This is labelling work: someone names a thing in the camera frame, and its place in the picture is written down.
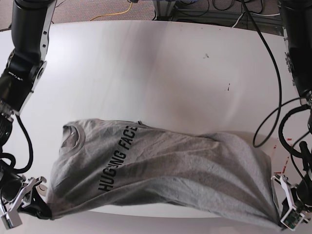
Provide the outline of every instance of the gray t-shirt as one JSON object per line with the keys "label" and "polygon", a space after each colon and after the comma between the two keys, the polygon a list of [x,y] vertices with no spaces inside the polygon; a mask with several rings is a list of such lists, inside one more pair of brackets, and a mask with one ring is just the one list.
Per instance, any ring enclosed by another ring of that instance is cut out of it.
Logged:
{"label": "gray t-shirt", "polygon": [[170,203],[280,229],[270,177],[270,158],[232,134],[86,119],[63,127],[47,204],[59,218],[108,204]]}

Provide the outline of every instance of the red marking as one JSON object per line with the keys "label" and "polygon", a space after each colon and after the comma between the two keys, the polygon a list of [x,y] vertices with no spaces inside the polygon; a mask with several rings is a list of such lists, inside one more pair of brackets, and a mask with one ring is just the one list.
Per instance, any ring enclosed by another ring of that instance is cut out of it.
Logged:
{"label": "red marking", "polygon": [[286,167],[287,167],[288,160],[289,160],[289,156],[287,157],[287,160],[286,160],[286,163],[285,163],[285,166],[284,166],[284,169],[283,169],[283,173],[285,173],[285,170],[286,170]]}
{"label": "red marking", "polygon": [[273,152],[272,152],[272,154],[271,154],[271,160],[272,160],[272,159],[273,159],[273,157],[274,157],[275,150],[276,150],[276,146],[277,146],[277,145],[274,145],[274,147],[273,147]]}

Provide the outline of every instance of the cable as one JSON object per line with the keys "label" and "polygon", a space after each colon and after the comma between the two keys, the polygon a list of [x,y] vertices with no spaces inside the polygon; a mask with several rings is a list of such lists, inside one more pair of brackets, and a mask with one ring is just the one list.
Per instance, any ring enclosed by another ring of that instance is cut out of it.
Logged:
{"label": "cable", "polygon": [[192,4],[194,4],[195,2],[196,2],[196,1],[191,1],[191,2],[189,2],[189,3],[186,3],[186,2],[180,1],[180,3],[182,3],[182,4],[186,5],[186,6],[192,5]]}
{"label": "cable", "polygon": [[[240,0],[235,0],[235,1],[238,1],[238,2],[240,2]],[[249,3],[249,2],[251,2],[252,0],[247,0],[247,1],[245,1],[245,3]]]}
{"label": "cable", "polygon": [[9,154],[9,153],[1,153],[0,158],[6,158],[8,160],[11,161],[10,165],[8,165],[6,162],[4,162],[3,160],[1,160],[0,164],[1,166],[5,166],[6,168],[10,168],[13,169],[15,167],[16,164],[16,159],[13,155]]}
{"label": "cable", "polygon": [[220,8],[217,8],[217,7],[216,7],[216,5],[215,5],[215,0],[213,0],[213,6],[214,6],[214,8],[217,9],[217,10],[219,10],[219,11],[227,11],[227,10],[229,10],[233,5],[234,5],[234,0],[231,1],[231,4],[230,4],[228,7],[224,8],[224,9],[220,9]]}
{"label": "cable", "polygon": [[264,2],[263,2],[263,0],[260,0],[260,3],[261,3],[261,10],[259,12],[250,11],[250,13],[261,14],[263,12],[263,10],[264,10],[264,7],[263,7]]}
{"label": "cable", "polygon": [[179,9],[178,9],[178,12],[180,12],[180,13],[182,13],[182,14],[184,14],[184,15],[187,15],[187,16],[195,16],[195,17],[203,16],[203,15],[207,14],[207,12],[209,11],[209,8],[210,8],[209,0],[207,0],[207,2],[208,2],[208,9],[207,9],[203,14],[200,14],[200,15],[189,15],[189,14],[186,14],[186,13],[184,13],[184,12],[182,12],[182,11],[179,11]]}
{"label": "cable", "polygon": [[270,55],[270,57],[271,57],[271,60],[272,60],[272,62],[273,62],[273,65],[274,65],[274,68],[275,68],[275,71],[276,71],[277,81],[278,81],[278,109],[277,109],[277,116],[276,116],[276,119],[275,119],[275,122],[274,122],[274,125],[273,125],[271,131],[269,132],[269,134],[267,135],[267,137],[266,137],[260,144],[258,144],[258,145],[255,144],[255,138],[256,138],[256,135],[257,135],[258,131],[255,133],[255,135],[254,135],[254,137],[253,137],[253,146],[254,146],[255,148],[258,148],[258,147],[264,145],[264,144],[268,141],[268,139],[271,137],[272,133],[274,132],[274,130],[275,130],[276,126],[277,126],[278,119],[279,119],[279,116],[280,116],[280,114],[281,114],[281,107],[282,107],[282,82],[281,82],[281,76],[280,76],[280,74],[279,74],[278,66],[277,66],[277,64],[276,64],[276,61],[275,61],[275,58],[274,58],[274,56],[273,56],[273,54],[272,54],[271,49],[269,48],[267,42],[265,41],[264,37],[262,36],[262,33],[260,32],[260,29],[258,28],[258,26],[257,26],[257,24],[255,23],[253,17],[251,16],[251,14],[250,14],[250,12],[249,12],[249,10],[248,10],[248,8],[247,8],[247,6],[246,6],[244,0],[240,0],[240,1],[241,1],[241,3],[242,3],[242,6],[243,6],[243,8],[244,8],[244,10],[245,10],[245,12],[246,12],[246,14],[247,14],[247,16],[248,16],[249,19],[251,20],[253,26],[255,27],[257,33],[259,34],[259,36],[260,36],[260,38],[261,38],[263,44],[265,45],[265,47],[266,47],[266,49],[267,49],[267,51],[268,51],[268,53],[269,53],[269,55]]}
{"label": "cable", "polygon": [[0,29],[0,32],[4,32],[4,31],[8,31],[11,30],[10,28],[4,28],[4,29]]}
{"label": "cable", "polygon": [[238,17],[236,23],[235,23],[231,28],[235,28],[235,27],[236,27],[236,25],[238,24],[238,22],[240,21],[240,19],[244,16],[244,14],[245,14],[245,12],[244,12],[243,14],[241,14],[241,15]]}
{"label": "cable", "polygon": [[[307,98],[306,98],[306,97],[296,97],[296,98],[293,98],[293,99],[291,99],[291,100],[286,101],[285,103],[283,103],[283,104],[281,105],[281,107],[285,106],[286,104],[288,104],[288,103],[290,103],[290,102],[293,102],[293,101],[296,101],[296,100],[299,100],[299,99],[307,99]],[[260,131],[261,127],[263,126],[263,124],[264,124],[277,110],[278,110],[278,107],[277,107],[275,110],[273,110],[273,111],[262,121],[262,123],[260,124],[260,126],[258,127],[257,131],[256,131],[255,134],[254,134],[253,141],[255,141],[255,138],[256,138],[258,132]]]}
{"label": "cable", "polygon": [[104,17],[104,16],[116,16],[116,15],[121,15],[121,14],[127,13],[127,12],[129,12],[129,11],[131,10],[132,5],[133,5],[133,3],[130,3],[129,9],[126,10],[126,11],[119,12],[119,13],[112,13],[112,14],[106,14],[106,15],[96,16],[96,17],[90,19],[90,21],[93,21],[93,20],[95,20],[95,19],[97,19],[97,18]]}
{"label": "cable", "polygon": [[17,121],[19,123],[19,126],[22,129],[22,131],[23,131],[23,133],[24,133],[24,135],[26,137],[27,143],[28,143],[29,159],[28,159],[27,165],[24,168],[13,169],[13,170],[14,170],[14,173],[16,173],[16,174],[23,174],[23,173],[29,171],[29,169],[31,168],[31,166],[33,164],[33,161],[34,161],[34,151],[33,151],[33,145],[31,143],[30,137],[29,137],[29,135],[28,135],[28,133],[27,133],[27,131],[26,131],[26,129],[25,129],[21,119],[20,119],[20,117],[16,116],[16,119],[17,119]]}
{"label": "cable", "polygon": [[64,2],[66,2],[66,0],[62,1],[59,5],[57,5],[55,8],[58,8],[59,6],[61,6]]}
{"label": "cable", "polygon": [[290,110],[282,119],[280,125],[279,125],[279,128],[278,128],[278,138],[279,138],[279,141],[281,142],[281,144],[284,146],[284,148],[289,152],[289,153],[292,153],[295,157],[299,157],[299,158],[304,158],[304,156],[302,155],[302,153],[298,152],[297,150],[295,149],[292,149],[291,146],[287,143],[287,141],[285,140],[284,138],[284,135],[283,135],[283,129],[284,129],[284,126],[285,126],[285,123],[286,121],[289,119],[290,116],[296,114],[296,113],[299,113],[301,111],[305,111],[308,109],[308,105],[303,105],[303,106],[300,106],[300,107],[297,107],[297,108],[294,108],[292,110]]}
{"label": "cable", "polygon": [[301,174],[300,170],[298,169],[296,163],[294,162],[292,152],[293,152],[293,150],[294,150],[294,146],[295,146],[299,141],[301,141],[303,138],[305,138],[309,133],[310,133],[310,132],[308,131],[308,132],[305,133],[302,137],[300,137],[300,138],[292,145],[292,149],[291,149],[291,152],[290,152],[292,164],[293,164],[294,168],[296,169],[296,171],[298,172],[298,174],[300,175],[300,177],[302,178],[304,184],[306,185],[306,189],[307,189],[308,195],[309,195],[309,193],[310,193],[308,184],[307,184],[306,180],[304,179],[303,175]]}
{"label": "cable", "polygon": [[266,17],[270,17],[270,16],[279,16],[280,13],[278,14],[273,14],[273,15],[262,15],[262,14],[258,14],[258,13],[254,13],[254,12],[251,12],[252,14],[256,15],[256,16],[266,16]]}
{"label": "cable", "polygon": [[154,16],[154,18],[153,18],[152,20],[155,20],[155,19],[156,19],[156,10],[154,10],[154,12],[155,12],[155,16]]}

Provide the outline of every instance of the white cable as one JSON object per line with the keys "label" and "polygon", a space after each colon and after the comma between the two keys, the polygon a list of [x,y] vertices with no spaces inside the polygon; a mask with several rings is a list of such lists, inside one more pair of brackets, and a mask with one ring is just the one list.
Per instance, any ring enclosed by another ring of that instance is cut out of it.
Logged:
{"label": "white cable", "polygon": [[238,24],[238,22],[240,21],[240,19],[243,17],[243,15],[244,15],[244,13],[241,14],[241,15],[238,17],[236,23],[235,23],[231,28],[235,28],[235,27],[236,27],[236,25]]}
{"label": "white cable", "polygon": [[262,14],[253,13],[253,12],[251,12],[251,13],[254,14],[254,15],[256,15],[256,16],[267,16],[267,17],[269,17],[269,16],[279,16],[279,15],[280,15],[280,13],[278,13],[278,14],[273,14],[273,15],[262,15]]}

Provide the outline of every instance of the metal frame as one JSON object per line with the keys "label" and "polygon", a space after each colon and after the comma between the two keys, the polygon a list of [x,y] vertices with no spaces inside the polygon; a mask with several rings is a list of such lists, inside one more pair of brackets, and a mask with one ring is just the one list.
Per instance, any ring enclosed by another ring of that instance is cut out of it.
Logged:
{"label": "metal frame", "polygon": [[158,0],[153,1],[157,20],[168,20],[176,3],[175,0]]}
{"label": "metal frame", "polygon": [[[201,15],[203,13],[204,11],[179,9],[175,13],[173,20],[177,21],[180,19],[186,19],[186,20],[200,20],[203,22],[208,21],[208,20],[213,22],[213,20],[217,20],[217,21],[227,21],[227,22],[235,23],[238,17],[241,15],[241,13],[235,13],[235,12],[209,11],[203,16],[199,16],[199,17],[196,16],[196,15]],[[253,19],[259,25],[280,27],[280,28],[282,28],[283,26],[280,16],[264,17],[264,16],[253,15]]]}
{"label": "metal frame", "polygon": [[[220,23],[232,23],[234,24],[241,13],[235,12],[220,12],[220,11],[208,11],[206,14],[205,11],[190,10],[190,9],[174,9],[174,5],[177,1],[175,0],[154,0],[156,20],[168,21],[171,17],[171,21],[195,21],[198,23],[211,23],[211,24],[220,24]],[[280,16],[264,17],[253,15],[254,21],[259,26],[269,26],[277,29],[278,34],[283,35],[283,23]],[[240,20],[240,23],[245,25],[251,24],[247,20],[247,16],[243,17]]]}

